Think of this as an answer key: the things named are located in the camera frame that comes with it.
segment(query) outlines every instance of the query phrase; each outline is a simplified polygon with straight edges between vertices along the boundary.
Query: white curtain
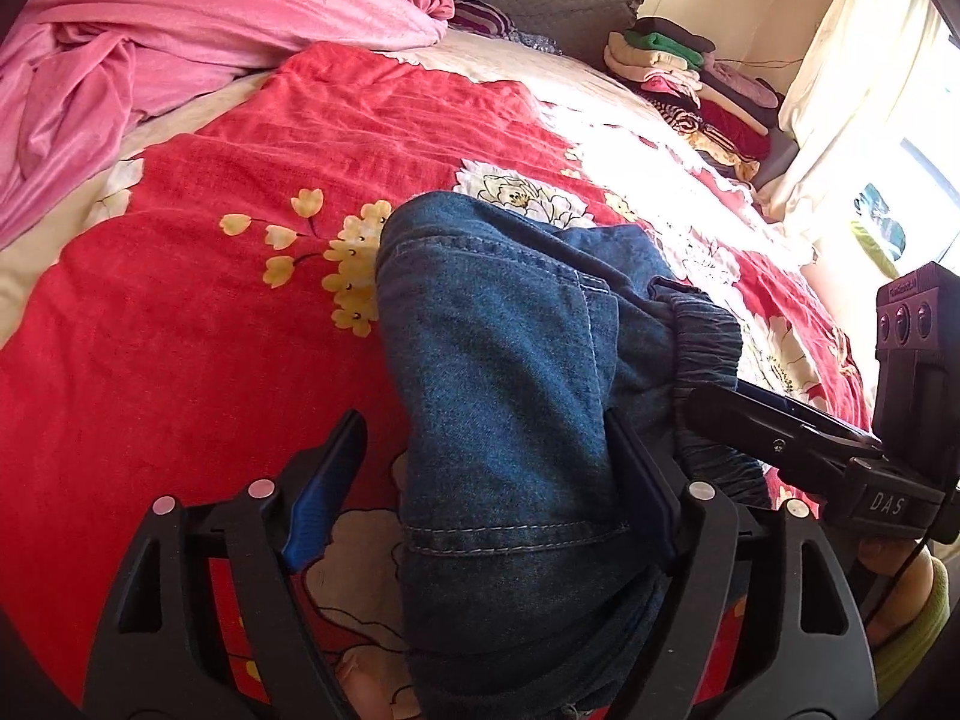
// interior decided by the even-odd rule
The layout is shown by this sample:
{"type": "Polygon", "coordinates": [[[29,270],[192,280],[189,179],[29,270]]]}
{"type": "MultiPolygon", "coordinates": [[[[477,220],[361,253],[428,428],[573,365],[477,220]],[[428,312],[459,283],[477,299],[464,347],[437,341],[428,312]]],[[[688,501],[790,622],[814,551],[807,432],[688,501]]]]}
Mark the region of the white curtain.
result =
{"type": "Polygon", "coordinates": [[[853,213],[871,157],[902,137],[909,81],[946,37],[930,0],[833,1],[779,117],[800,154],[760,193],[788,237],[814,245],[853,213]]]}

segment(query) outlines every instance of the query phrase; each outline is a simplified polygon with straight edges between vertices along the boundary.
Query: jeans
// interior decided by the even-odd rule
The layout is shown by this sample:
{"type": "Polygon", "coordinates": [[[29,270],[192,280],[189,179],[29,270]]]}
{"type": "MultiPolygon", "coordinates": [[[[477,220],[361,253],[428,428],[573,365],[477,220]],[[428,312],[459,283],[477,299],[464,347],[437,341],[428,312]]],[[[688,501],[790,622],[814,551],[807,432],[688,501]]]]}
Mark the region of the jeans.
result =
{"type": "Polygon", "coordinates": [[[690,475],[768,501],[755,461],[678,418],[690,386],[736,386],[741,341],[670,276],[635,225],[560,230],[453,193],[388,219],[377,302],[411,422],[400,584],[428,720],[577,717],[629,673],[666,579],[625,524],[607,408],[690,475]]]}

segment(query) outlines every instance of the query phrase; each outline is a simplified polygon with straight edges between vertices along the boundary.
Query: black cable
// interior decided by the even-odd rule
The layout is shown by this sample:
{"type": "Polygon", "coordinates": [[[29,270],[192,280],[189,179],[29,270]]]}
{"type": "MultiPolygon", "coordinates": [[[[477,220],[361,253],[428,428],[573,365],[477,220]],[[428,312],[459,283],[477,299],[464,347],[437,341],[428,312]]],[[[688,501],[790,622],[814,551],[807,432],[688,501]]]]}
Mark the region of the black cable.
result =
{"type": "Polygon", "coordinates": [[[923,552],[923,548],[925,548],[925,546],[928,544],[928,541],[930,541],[930,536],[924,536],[921,538],[913,552],[910,553],[910,557],[908,557],[904,561],[904,564],[899,567],[899,570],[896,572],[896,574],[894,574],[893,579],[891,579],[887,586],[883,589],[883,593],[880,595],[880,600],[877,601],[877,604],[870,610],[870,613],[863,621],[864,628],[874,621],[874,617],[877,616],[877,613],[883,608],[883,605],[890,600],[890,595],[893,593],[894,588],[899,584],[901,579],[904,579],[904,574],[912,565],[914,560],[917,560],[917,557],[920,557],[920,553],[923,552]]]}

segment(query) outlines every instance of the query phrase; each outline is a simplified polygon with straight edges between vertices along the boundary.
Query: red floral blanket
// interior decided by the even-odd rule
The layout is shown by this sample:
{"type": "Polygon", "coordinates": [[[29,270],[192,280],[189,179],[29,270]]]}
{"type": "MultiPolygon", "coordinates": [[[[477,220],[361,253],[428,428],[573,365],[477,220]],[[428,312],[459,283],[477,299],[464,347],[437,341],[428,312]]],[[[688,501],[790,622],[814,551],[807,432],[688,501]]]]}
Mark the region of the red floral blanket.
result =
{"type": "MultiPolygon", "coordinates": [[[[787,258],[749,198],[671,137],[654,119],[638,133],[546,110],[515,82],[317,44],[205,129],[148,148],[128,213],[64,250],[0,352],[0,603],[56,681],[79,697],[107,588],[152,500],[232,496],[357,408],[367,459],[296,586],[320,648],[352,652],[395,717],[418,715],[397,592],[407,425],[373,258],[392,208],[425,191],[561,227],[643,223],[678,276],[741,320],[741,375],[864,424],[842,333],[775,264],[787,258]]],[[[256,694],[229,601],[223,620],[256,694]]],[[[731,615],[705,690],[724,681],[736,627],[731,615]]]]}

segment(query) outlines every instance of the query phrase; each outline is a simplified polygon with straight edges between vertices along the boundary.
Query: bed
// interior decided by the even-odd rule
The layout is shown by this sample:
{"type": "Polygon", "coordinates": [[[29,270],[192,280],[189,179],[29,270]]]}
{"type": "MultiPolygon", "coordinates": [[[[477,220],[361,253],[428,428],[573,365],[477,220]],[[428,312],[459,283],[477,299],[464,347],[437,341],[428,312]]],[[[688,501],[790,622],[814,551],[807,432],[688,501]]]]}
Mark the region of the bed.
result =
{"type": "MultiPolygon", "coordinates": [[[[846,337],[750,194],[575,58],[452,30],[399,52],[318,42],[141,124],[117,156],[0,251],[16,468],[0,488],[0,598],[73,698],[152,499],[233,495],[357,408],[371,450],[296,592],[320,648],[376,675],[395,718],[419,715],[397,589],[406,421],[371,281],[379,225],[425,191],[560,227],[641,225],[679,279],[737,318],[741,378],[869,422],[846,337]]],[[[800,494],[767,478],[775,503],[800,494]]],[[[259,696],[231,603],[234,674],[259,696]]],[[[706,693],[725,683],[737,620],[706,693]]]]}

